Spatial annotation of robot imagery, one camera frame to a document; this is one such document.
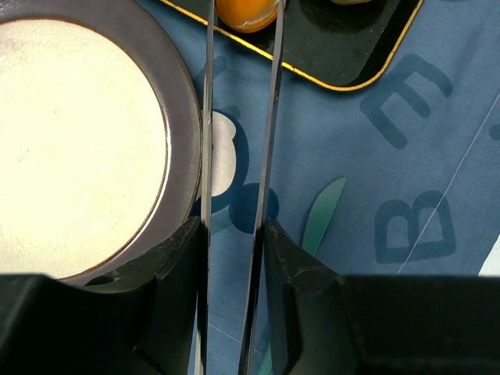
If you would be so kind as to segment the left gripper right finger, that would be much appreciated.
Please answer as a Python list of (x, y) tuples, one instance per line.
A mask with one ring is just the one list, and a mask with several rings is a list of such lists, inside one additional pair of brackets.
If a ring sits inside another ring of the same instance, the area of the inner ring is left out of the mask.
[(496, 374), (496, 277), (340, 275), (265, 225), (276, 374)]

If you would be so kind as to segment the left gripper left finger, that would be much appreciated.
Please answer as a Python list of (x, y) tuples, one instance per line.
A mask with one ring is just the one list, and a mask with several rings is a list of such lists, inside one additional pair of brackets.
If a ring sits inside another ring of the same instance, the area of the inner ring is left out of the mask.
[(201, 223), (84, 286), (1, 277), (4, 374), (185, 374), (198, 290)]

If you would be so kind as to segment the metal tongs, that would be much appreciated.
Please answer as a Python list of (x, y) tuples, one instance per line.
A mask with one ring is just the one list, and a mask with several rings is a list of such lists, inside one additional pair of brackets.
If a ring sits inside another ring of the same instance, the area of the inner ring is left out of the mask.
[[(216, 3), (209, 2), (206, 38), (206, 62), (202, 101), (202, 170), (200, 187), (201, 225), (198, 251), (198, 299), (195, 373), (207, 373), (208, 325), (209, 325), (209, 272), (212, 229), (212, 155), (213, 155), (213, 52)], [(255, 227), (253, 230), (252, 259), (248, 276), (245, 323), (238, 365), (240, 374), (248, 374), (252, 368), (255, 322), (257, 316), (261, 265), (264, 249), (264, 227), (267, 218), (270, 172), (277, 124), (277, 110), (282, 77), (285, 2), (277, 7), (273, 45), (273, 62), (270, 78), (269, 101), (266, 111), (266, 129), (262, 169), (259, 182)]]

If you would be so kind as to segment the round metal plate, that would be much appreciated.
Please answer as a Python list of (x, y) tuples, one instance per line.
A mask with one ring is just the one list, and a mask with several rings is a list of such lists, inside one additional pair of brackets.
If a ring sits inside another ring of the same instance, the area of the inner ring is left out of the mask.
[(1, 4), (1, 271), (82, 283), (188, 217), (200, 114), (135, 1)]

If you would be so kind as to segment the small croissant bread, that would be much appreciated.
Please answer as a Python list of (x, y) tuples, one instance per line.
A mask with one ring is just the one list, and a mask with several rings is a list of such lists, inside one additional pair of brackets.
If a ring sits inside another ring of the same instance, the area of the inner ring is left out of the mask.
[(279, 3), (274, 0), (215, 0), (215, 8), (218, 17), (230, 29), (250, 34), (276, 19)]

